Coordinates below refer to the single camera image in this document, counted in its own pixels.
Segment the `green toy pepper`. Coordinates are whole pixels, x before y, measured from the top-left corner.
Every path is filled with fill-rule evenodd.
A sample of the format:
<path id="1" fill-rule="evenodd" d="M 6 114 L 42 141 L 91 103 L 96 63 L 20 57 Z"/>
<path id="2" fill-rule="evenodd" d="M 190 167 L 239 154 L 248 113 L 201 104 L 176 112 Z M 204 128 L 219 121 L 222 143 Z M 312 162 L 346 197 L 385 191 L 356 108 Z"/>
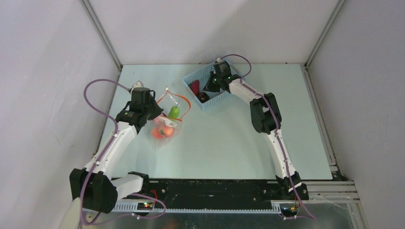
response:
<path id="1" fill-rule="evenodd" d="M 180 115 L 180 109 L 179 109 L 179 101 L 170 109 L 169 114 L 167 117 L 169 119 L 177 119 Z"/>

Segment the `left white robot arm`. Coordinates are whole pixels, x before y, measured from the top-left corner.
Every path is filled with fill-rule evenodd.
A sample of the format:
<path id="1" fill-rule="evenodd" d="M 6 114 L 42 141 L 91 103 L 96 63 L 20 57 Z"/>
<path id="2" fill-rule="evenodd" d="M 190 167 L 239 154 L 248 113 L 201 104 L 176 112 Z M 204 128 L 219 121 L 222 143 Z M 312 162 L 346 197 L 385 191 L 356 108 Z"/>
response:
<path id="1" fill-rule="evenodd" d="M 151 186 L 144 180 L 148 175 L 129 172 L 124 177 L 113 180 L 112 173 L 126 150 L 145 126 L 147 121 L 158 117 L 161 109 L 155 92 L 149 88 L 136 87 L 130 91 L 131 99 L 114 119 L 114 130 L 110 139 L 85 165 L 75 168 L 70 176 L 72 197 L 80 198 L 85 209 L 110 213 L 116 202 L 131 194 L 138 198 L 147 198 Z"/>

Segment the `clear zip bag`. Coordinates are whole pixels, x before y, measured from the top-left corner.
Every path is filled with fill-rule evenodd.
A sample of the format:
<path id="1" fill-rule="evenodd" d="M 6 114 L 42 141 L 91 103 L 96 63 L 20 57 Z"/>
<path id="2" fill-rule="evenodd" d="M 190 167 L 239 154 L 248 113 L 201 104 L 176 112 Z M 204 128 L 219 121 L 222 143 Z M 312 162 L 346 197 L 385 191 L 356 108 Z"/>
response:
<path id="1" fill-rule="evenodd" d="M 151 121 L 150 126 L 149 126 L 149 140 L 152 145 L 152 147 L 155 150 L 161 150 L 163 147 L 167 146 L 176 136 L 182 131 L 182 126 L 183 126 L 183 121 L 185 115 L 190 111 L 191 109 L 191 103 L 190 101 L 183 95 L 174 93 L 169 90 L 168 87 L 165 88 L 165 92 L 163 95 L 157 100 L 158 105 L 163 109 L 163 112 L 166 116 L 169 114 L 170 109 L 177 103 L 179 103 L 179 109 L 180 109 L 180 115 L 177 119 L 169 119 L 167 117 L 166 123 L 163 125 L 157 126 L 161 132 L 161 129 L 164 125 L 166 126 L 171 126 L 175 128 L 175 133 L 171 137 L 163 137 L 162 139 L 155 139 L 154 137 L 151 136 L 151 130 L 152 128 L 156 127 L 153 124 L 153 121 Z"/>

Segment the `orange peach toy fruit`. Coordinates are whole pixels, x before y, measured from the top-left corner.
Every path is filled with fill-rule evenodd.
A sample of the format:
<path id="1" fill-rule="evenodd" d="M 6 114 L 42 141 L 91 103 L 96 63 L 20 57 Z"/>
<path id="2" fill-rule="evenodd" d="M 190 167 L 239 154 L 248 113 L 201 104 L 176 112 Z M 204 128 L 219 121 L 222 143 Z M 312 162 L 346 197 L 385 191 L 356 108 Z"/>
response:
<path id="1" fill-rule="evenodd" d="M 166 138 L 173 136 L 174 133 L 175 133 L 175 128 L 171 127 L 171 126 L 164 125 L 161 129 L 161 134 Z"/>

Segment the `dark red toy fruit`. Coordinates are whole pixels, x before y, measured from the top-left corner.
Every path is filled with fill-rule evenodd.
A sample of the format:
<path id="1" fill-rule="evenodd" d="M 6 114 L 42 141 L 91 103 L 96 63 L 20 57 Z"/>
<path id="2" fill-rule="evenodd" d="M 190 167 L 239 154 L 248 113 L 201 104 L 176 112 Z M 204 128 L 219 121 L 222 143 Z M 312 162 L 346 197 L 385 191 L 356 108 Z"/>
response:
<path id="1" fill-rule="evenodd" d="M 198 94 L 200 93 L 200 81 L 199 81 L 199 80 L 195 80 L 194 82 L 192 82 L 192 83 L 189 85 L 189 87 L 190 87 L 192 93 L 193 93 L 195 96 L 198 96 Z"/>

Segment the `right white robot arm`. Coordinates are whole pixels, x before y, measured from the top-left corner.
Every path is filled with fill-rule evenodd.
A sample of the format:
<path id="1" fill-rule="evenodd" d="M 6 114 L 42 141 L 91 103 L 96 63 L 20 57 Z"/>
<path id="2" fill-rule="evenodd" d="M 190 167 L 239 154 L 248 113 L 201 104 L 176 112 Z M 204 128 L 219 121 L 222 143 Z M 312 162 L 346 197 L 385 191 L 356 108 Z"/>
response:
<path id="1" fill-rule="evenodd" d="M 302 181 L 283 140 L 282 118 L 275 96 L 272 93 L 261 93 L 246 83 L 242 76 L 233 74 L 227 61 L 218 59 L 213 67 L 204 90 L 213 93 L 227 91 L 249 104 L 253 128 L 266 137 L 279 184 L 278 194 L 283 199 L 291 199 L 296 195 Z"/>

